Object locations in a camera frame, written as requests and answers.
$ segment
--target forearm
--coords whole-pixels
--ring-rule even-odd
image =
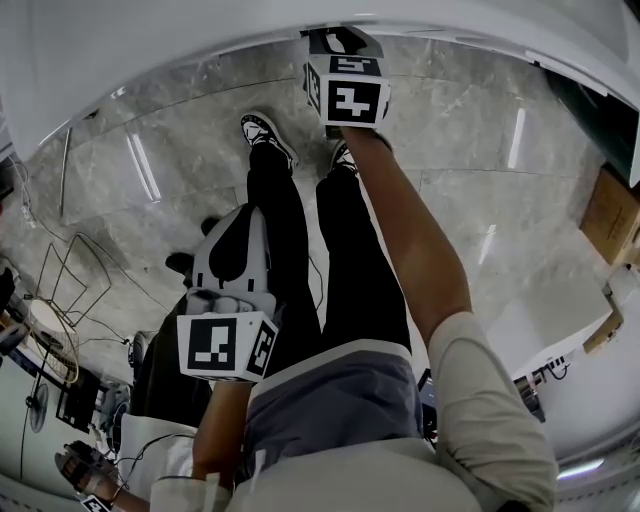
[[[113,504],[125,512],[149,512],[149,502],[138,498],[124,489],[120,491]]]
[[[448,316],[471,311],[455,250],[391,151],[370,130],[343,128],[409,310],[426,344]]]
[[[220,484],[231,489],[250,394],[250,384],[216,383],[193,443],[194,478],[204,480],[209,473],[220,473]]]

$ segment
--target person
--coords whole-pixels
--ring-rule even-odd
[[[103,497],[117,494],[115,504],[131,512],[552,510],[552,451],[473,316],[460,259],[387,143],[371,130],[342,128],[344,141],[317,186],[330,257],[321,330],[292,180],[297,156],[263,114],[243,116],[242,128],[251,147],[248,199],[267,226],[269,289],[284,305],[266,378],[253,387],[216,383],[209,398],[204,381],[180,375],[179,303],[145,355],[123,450],[127,429],[146,432],[145,442],[195,438],[162,439],[156,470],[134,467],[125,476],[131,484],[139,471],[138,496],[148,502],[133,485],[127,492],[113,482],[99,486]],[[405,299],[437,394],[435,452],[422,435]],[[160,427],[150,432],[149,423]],[[170,449],[161,446],[169,441]],[[188,463],[167,455],[179,442],[183,454],[189,443]],[[168,459],[174,470],[182,461],[181,471],[171,473]]]

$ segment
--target white shirt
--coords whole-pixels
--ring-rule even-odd
[[[443,322],[429,357],[437,393],[437,455],[419,439],[336,448],[256,471],[233,497],[217,486],[216,475],[206,483],[161,479],[152,486],[151,510],[489,511],[507,500],[533,512],[552,510],[552,451],[473,315],[459,313]],[[285,372],[295,375],[296,366],[278,379]]]
[[[185,434],[191,437],[169,437],[157,441],[145,450],[142,458],[135,464],[140,450],[145,444],[169,434]],[[151,487],[160,478],[166,476],[191,476],[193,469],[193,436],[196,429],[170,421],[148,418],[146,416],[122,417],[122,444],[118,471],[129,486],[129,492],[147,501],[151,500]]]

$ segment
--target sneaker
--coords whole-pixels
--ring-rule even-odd
[[[261,112],[248,112],[242,116],[240,120],[242,125],[242,133],[244,138],[252,148],[256,144],[268,143],[279,149],[287,157],[289,171],[293,173],[293,169],[298,165],[298,155],[289,146],[280,134],[276,125]]]
[[[354,174],[358,174],[358,168],[356,167],[356,163],[353,160],[353,156],[351,156],[351,151],[349,151],[347,143],[343,140],[338,142],[335,149],[333,150],[333,156],[331,157],[331,168],[329,169],[329,172],[338,167],[346,167]]]

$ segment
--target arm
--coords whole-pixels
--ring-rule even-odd
[[[380,223],[391,263],[424,343],[449,316],[471,311],[467,277],[449,240],[370,130],[343,128]]]
[[[553,453],[471,314],[458,256],[386,145],[367,130],[343,134],[429,352],[439,463],[481,503],[551,510]]]
[[[138,498],[124,489],[120,491],[113,504],[125,512],[149,512],[149,502]]]
[[[244,439],[251,385],[217,382],[193,443],[193,477],[220,473],[220,485],[233,488]]]

